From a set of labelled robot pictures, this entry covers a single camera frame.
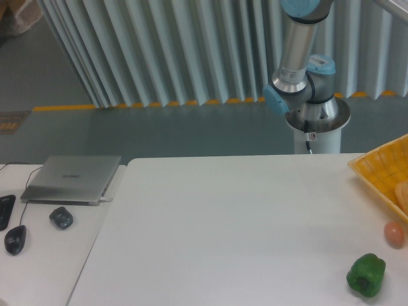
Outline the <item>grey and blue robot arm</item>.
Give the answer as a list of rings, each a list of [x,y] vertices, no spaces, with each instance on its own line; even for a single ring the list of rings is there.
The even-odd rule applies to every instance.
[[[407,95],[407,1],[281,1],[288,29],[263,96],[277,113],[336,93]]]

